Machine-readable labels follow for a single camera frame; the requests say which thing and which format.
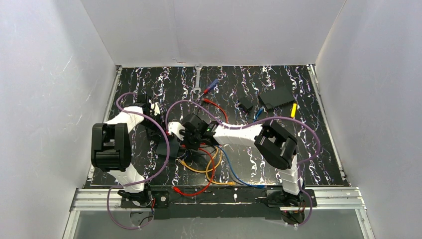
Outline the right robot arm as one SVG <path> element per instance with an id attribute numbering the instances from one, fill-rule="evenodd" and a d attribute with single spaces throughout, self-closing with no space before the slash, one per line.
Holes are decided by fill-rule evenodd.
<path id="1" fill-rule="evenodd" d="M 197 149 L 201 144 L 255 148 L 278 170 L 284 192 L 295 196 L 301 192 L 303 180 L 298 175 L 297 140 L 274 119 L 245 126 L 216 121 L 207 123 L 191 114 L 182 123 L 170 122 L 168 131 L 189 149 Z"/>

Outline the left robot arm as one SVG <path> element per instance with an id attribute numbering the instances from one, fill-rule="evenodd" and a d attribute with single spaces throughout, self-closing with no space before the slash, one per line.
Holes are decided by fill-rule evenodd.
<path id="1" fill-rule="evenodd" d="M 152 101 L 148 95 L 138 95 L 135 103 L 120 110 L 113 119 L 93 125 L 91 164 L 112 175 L 125 192 L 140 193 L 148 180 L 131 163 L 130 132 L 139 124 L 152 132 L 159 131 L 160 134 L 149 136 L 149 140 L 165 141 L 165 163 L 169 161 L 171 146 L 160 118 L 160 104 Z"/>

